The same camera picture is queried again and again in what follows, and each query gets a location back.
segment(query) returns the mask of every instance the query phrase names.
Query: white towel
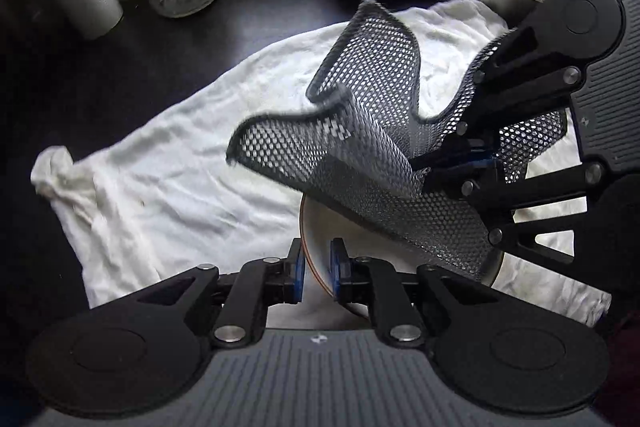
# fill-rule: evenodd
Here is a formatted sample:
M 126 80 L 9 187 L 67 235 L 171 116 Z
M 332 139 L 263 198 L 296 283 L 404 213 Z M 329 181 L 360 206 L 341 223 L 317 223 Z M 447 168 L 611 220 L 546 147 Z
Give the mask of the white towel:
M 411 8 L 397 17 L 420 45 L 425 116 L 447 106 L 474 55 L 506 29 L 476 0 Z M 200 263 L 229 273 L 252 259 L 287 254 L 300 235 L 301 194 L 227 165 L 225 150 L 244 118 L 310 107 L 306 86 L 344 26 L 264 48 L 121 142 L 81 161 L 73 162 L 64 147 L 40 154 L 31 181 L 51 201 L 82 264 L 91 307 Z M 538 161 L 542 170 L 577 161 L 574 135 L 554 150 Z M 587 322 L 606 304 L 598 291 L 509 258 L 496 286 Z M 268 325 L 328 329 L 348 322 L 348 313 L 306 277 L 303 304 L 275 307 Z

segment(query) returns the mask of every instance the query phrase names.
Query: mesh panel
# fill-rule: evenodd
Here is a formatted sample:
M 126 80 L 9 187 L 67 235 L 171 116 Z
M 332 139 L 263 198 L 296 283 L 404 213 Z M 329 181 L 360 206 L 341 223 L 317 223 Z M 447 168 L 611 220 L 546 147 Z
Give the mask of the mesh panel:
M 444 194 L 421 194 L 428 170 L 409 158 L 437 149 L 474 93 L 474 71 L 498 49 L 491 42 L 472 61 L 449 107 L 418 117 L 420 52 L 414 35 L 374 1 L 364 1 L 308 86 L 313 113 L 257 116 L 236 130 L 229 160 L 315 199 L 479 279 L 492 247 L 476 211 Z M 508 182 L 566 132 L 564 112 L 500 131 Z

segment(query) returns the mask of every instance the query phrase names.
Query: silver screw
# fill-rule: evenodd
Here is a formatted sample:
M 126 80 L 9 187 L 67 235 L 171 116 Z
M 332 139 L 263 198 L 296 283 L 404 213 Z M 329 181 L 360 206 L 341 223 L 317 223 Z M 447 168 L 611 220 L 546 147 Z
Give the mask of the silver screw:
M 484 81 L 484 71 L 476 70 L 474 73 L 474 84 L 482 84 Z
M 471 180 L 467 180 L 462 184 L 462 188 L 460 189 L 463 196 L 469 196 L 474 191 L 474 182 Z
M 562 79 L 564 83 L 568 86 L 573 86 L 576 82 L 580 81 L 580 70 L 578 68 L 574 68 L 573 66 L 566 68 L 564 73 L 562 74 Z
M 588 185 L 597 185 L 600 183 L 603 174 L 604 168 L 602 165 L 594 163 L 589 165 L 587 170 L 584 172 L 584 181 L 586 181 Z
M 468 125 L 466 124 L 466 122 L 463 122 L 462 120 L 460 120 L 457 124 L 456 124 L 456 134 L 458 136 L 465 136 L 466 130 L 468 129 Z
M 414 326 L 412 324 L 400 324 L 399 326 L 391 328 L 389 334 L 395 338 L 396 341 L 411 342 L 419 339 L 422 332 L 418 326 Z
M 220 326 L 213 334 L 219 341 L 232 343 L 244 339 L 246 331 L 240 326 Z
M 499 245 L 500 241 L 502 241 L 502 230 L 493 229 L 489 232 L 489 243 L 492 245 Z

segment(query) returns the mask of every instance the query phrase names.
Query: black wire mesh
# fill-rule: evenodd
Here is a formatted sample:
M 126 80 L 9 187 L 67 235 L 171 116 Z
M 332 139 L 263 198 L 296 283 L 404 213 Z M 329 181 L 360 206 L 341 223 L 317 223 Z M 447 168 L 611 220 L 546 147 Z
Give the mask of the black wire mesh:
M 227 158 L 419 247 L 420 261 L 480 279 L 495 254 L 484 224 L 465 201 L 422 195 L 428 169 L 413 172 L 408 159 L 437 149 L 455 131 L 473 97 L 474 71 L 499 46 L 498 38 L 479 52 L 446 110 L 422 119 L 418 43 L 398 19 L 366 0 L 306 90 L 317 110 L 245 121 Z M 523 178 L 527 164 L 565 133 L 559 111 L 502 129 L 496 157 L 507 181 Z

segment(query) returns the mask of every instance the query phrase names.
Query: metal mesh holder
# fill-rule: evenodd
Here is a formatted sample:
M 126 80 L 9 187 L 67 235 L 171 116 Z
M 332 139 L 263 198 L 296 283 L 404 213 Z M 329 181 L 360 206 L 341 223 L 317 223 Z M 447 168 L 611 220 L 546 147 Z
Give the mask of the metal mesh holder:
M 414 35 L 372 0 L 364 1 L 306 90 L 313 112 L 265 114 L 242 123 L 229 142 L 237 161 L 369 228 L 421 249 L 424 258 L 480 279 L 493 248 L 476 211 L 443 193 L 420 193 L 428 169 L 409 158 L 436 150 L 454 132 L 474 93 L 474 71 L 500 46 L 472 61 L 449 106 L 418 116 L 420 51 Z M 556 111 L 500 131 L 496 154 L 508 182 L 566 133 Z

